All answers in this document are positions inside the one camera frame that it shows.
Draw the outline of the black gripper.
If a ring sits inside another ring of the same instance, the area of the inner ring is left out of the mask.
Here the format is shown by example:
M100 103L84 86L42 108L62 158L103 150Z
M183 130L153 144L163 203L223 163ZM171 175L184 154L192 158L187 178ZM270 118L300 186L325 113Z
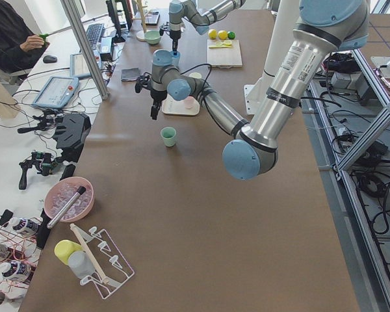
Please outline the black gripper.
M164 33L168 33L169 37L172 39L172 51L177 53L178 42L182 34L183 22L180 23L170 23L166 22L162 24L159 28L159 34L162 36Z
M142 89L150 91L150 96L153 100L150 116L152 120L157 120L159 106L161 106L163 100L166 99L166 90L163 87L156 85L156 82L151 78L150 73L144 73L137 77L135 92L138 94L142 91Z

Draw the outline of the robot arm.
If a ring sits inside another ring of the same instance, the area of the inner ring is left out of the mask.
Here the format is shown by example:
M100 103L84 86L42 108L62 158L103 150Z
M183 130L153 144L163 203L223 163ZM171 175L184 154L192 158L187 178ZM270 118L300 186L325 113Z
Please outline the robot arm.
M169 20L162 24L159 33L168 33L172 39L172 54L177 55L178 42L181 38L181 26L183 20L187 21L195 28L198 34L205 34L209 26L224 19L228 13L239 9L245 4L243 0L221 1L219 4L201 13L195 1L171 1L169 4Z
M183 75L165 49L154 52L151 73L139 76L135 85L136 92L149 90L151 117L157 118L168 96L177 101L194 97L233 138L222 152L231 176L248 180L271 170L278 159L277 137L322 61L330 53L360 48L368 38L368 1L300 1L297 11L292 45L251 121L206 80Z

